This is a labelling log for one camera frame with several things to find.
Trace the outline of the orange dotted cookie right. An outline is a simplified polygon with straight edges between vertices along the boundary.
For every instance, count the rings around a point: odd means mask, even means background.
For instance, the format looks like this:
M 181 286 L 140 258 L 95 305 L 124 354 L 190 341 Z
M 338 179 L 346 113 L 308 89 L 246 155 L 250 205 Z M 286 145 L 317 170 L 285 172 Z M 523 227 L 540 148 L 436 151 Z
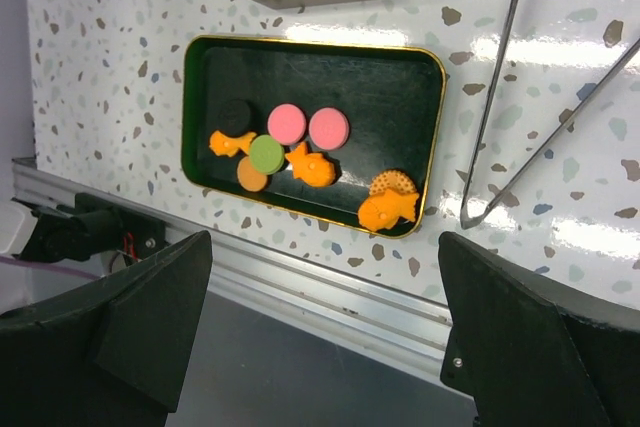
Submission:
M 369 188 L 369 195 L 381 195 L 389 189 L 400 194 L 417 192 L 414 182 L 407 174 L 399 170 L 386 170 L 373 178 Z

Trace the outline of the orange fish cookie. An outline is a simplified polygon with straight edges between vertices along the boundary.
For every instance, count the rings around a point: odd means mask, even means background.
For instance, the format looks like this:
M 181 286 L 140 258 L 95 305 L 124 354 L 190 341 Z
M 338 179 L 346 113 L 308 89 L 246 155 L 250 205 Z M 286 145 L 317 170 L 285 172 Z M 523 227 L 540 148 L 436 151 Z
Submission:
M 216 156 L 234 157 L 239 152 L 248 155 L 251 143 L 256 137 L 255 132 L 247 132 L 240 137 L 229 137 L 217 130 L 209 138 L 209 148 Z
M 416 221 L 416 203 L 419 194 L 400 193 L 386 189 L 381 194 L 369 196 L 359 207 L 359 224 L 371 232 L 393 228 L 400 219 Z
M 301 142 L 285 154 L 292 167 L 294 179 L 314 188 L 330 186 L 336 179 L 334 164 L 320 152 L 311 152 L 306 142 Z

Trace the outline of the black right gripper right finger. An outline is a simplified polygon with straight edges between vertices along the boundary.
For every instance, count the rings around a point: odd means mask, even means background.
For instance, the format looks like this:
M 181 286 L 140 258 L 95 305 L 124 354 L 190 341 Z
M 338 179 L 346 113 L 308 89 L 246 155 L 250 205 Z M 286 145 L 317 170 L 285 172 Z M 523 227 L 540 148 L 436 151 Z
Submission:
M 477 426 L 636 426 L 639 312 L 454 233 L 438 262 L 452 317 L 440 379 Z

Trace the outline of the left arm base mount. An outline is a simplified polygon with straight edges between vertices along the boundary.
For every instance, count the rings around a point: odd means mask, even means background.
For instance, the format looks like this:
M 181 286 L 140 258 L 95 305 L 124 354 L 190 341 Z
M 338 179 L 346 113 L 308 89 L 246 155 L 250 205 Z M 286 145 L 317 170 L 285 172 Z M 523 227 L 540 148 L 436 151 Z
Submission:
M 23 204 L 30 209 L 36 225 L 15 255 L 22 261 L 86 261 L 107 251 L 143 260 L 167 245 L 163 221 L 88 193 L 76 194 L 72 207 Z

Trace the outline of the orange fish cookie centre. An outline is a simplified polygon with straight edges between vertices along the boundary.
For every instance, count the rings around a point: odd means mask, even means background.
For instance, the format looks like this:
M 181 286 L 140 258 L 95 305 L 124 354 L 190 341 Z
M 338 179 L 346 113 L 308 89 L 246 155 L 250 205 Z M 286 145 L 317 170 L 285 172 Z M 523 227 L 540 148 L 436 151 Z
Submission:
M 336 179 L 334 164 L 320 152 L 311 152 L 306 142 L 301 142 L 285 154 L 292 167 L 294 179 L 314 188 L 330 186 Z

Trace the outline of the green sandwich cookie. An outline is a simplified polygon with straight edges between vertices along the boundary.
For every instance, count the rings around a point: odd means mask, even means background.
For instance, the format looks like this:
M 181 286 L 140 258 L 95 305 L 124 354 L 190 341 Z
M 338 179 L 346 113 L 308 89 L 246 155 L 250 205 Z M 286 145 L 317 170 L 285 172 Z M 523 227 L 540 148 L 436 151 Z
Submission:
M 249 160 L 259 173 L 272 175 L 284 164 L 284 147 L 272 136 L 260 135 L 250 145 Z

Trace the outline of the orange fish cookie left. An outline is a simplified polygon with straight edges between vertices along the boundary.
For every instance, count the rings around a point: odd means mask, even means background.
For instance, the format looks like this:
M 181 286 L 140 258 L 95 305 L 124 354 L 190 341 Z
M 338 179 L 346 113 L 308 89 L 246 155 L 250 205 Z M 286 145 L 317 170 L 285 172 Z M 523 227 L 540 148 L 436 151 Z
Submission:
M 247 132 L 240 137 L 229 137 L 217 130 L 209 138 L 209 148 L 216 156 L 234 157 L 239 152 L 248 155 L 251 143 L 256 137 L 255 132 Z

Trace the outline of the plain orange round cookie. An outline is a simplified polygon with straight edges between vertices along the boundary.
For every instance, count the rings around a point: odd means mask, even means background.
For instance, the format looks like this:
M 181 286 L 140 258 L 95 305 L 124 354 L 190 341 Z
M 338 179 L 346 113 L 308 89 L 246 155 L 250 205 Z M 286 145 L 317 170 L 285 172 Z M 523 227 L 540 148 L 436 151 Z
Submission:
M 263 190 L 269 181 L 267 175 L 255 169 L 248 156 L 238 162 L 236 175 L 240 186 L 249 192 Z

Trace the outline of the pink sandwich cookie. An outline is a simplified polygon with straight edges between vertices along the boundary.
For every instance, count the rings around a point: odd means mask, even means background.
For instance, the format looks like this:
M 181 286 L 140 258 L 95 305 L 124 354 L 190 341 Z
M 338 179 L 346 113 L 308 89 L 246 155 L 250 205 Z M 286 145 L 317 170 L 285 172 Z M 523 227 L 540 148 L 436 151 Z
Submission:
M 267 121 L 269 135 L 285 146 L 299 142 L 306 133 L 306 127 L 305 114 L 298 106 L 290 103 L 276 106 Z
M 309 123 L 311 141 L 321 150 L 336 150 L 348 140 L 350 123 L 344 113 L 334 107 L 318 110 Z

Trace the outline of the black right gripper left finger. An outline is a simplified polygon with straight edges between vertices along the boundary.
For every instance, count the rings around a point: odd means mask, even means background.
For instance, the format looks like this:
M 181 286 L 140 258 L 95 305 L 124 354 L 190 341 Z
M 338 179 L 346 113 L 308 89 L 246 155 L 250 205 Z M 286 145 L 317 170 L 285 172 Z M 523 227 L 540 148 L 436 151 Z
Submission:
M 2 314 L 2 425 L 165 425 L 179 404 L 211 267 L 211 236 L 201 231 Z

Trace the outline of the aluminium table rail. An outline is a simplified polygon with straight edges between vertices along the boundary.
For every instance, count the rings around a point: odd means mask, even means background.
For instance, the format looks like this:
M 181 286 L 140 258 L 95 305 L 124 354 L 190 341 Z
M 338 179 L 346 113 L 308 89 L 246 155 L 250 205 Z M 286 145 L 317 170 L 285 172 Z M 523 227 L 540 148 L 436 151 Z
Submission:
M 188 186 L 143 158 L 96 163 L 79 182 L 12 164 L 22 200 L 49 207 L 94 195 L 164 222 L 176 242 L 212 238 L 209 288 L 226 299 L 429 382 L 437 382 L 452 325 L 437 266 L 439 231 L 389 240 Z

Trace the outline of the dark green gold-rimmed tray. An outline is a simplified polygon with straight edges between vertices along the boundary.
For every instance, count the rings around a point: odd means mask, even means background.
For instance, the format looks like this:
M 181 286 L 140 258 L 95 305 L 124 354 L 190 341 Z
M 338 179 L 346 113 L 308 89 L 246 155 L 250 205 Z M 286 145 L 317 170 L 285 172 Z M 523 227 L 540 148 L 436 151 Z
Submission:
M 380 173 L 400 171 L 420 195 L 428 191 L 446 90 L 445 70 L 429 51 L 200 36 L 186 50 L 183 80 L 181 166 L 194 184 L 349 228 L 358 227 L 358 209 Z M 282 103 L 306 116 L 324 107 L 341 111 L 350 135 L 329 153 L 335 183 L 314 188 L 284 168 L 263 191 L 243 189 L 239 157 L 218 156 L 209 146 L 241 101 L 258 134 Z

